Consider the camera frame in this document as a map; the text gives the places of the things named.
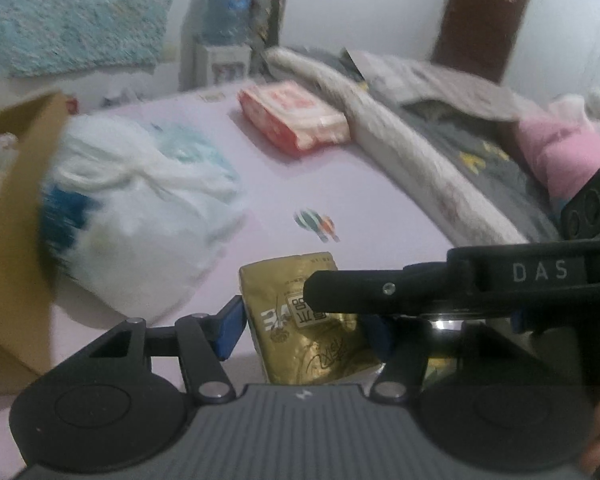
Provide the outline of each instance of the cardboard box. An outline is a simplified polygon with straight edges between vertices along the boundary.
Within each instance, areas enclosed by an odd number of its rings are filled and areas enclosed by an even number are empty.
[[[0,188],[0,394],[15,393],[51,368],[49,312],[54,267],[40,249],[44,177],[67,118],[62,94],[0,112],[0,134],[20,153]]]

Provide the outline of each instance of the wall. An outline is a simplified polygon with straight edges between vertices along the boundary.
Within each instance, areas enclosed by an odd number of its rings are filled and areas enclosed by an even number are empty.
[[[600,0],[529,0],[504,84],[539,104],[600,86]]]
[[[81,109],[125,86],[150,96],[192,87],[193,37],[203,0],[174,0],[165,34],[165,54],[175,61],[155,68],[107,68],[64,76],[0,80],[0,105],[60,88],[76,94]],[[281,41],[339,51],[343,46],[425,59],[438,34],[445,0],[288,0]]]

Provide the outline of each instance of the wooden door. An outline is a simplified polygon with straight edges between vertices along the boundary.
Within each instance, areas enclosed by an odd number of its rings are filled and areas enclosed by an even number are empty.
[[[500,82],[528,0],[448,0],[432,61]]]

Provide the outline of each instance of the gold packet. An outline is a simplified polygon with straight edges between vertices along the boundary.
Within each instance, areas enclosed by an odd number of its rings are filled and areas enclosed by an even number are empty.
[[[337,270],[333,257],[289,256],[240,269],[251,336],[271,383],[329,383],[379,364],[355,314],[313,312],[302,300],[316,270]]]

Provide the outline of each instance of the metal screw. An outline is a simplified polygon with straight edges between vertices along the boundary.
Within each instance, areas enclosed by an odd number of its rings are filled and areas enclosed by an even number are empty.
[[[221,399],[231,391],[231,388],[226,383],[220,381],[209,381],[208,383],[202,384],[198,388],[200,395],[207,399]]]
[[[385,283],[382,286],[382,293],[385,296],[392,296],[395,293],[395,283]]]
[[[400,399],[407,393],[407,387],[404,384],[396,383],[394,381],[383,381],[376,384],[374,387],[376,394],[385,399]]]

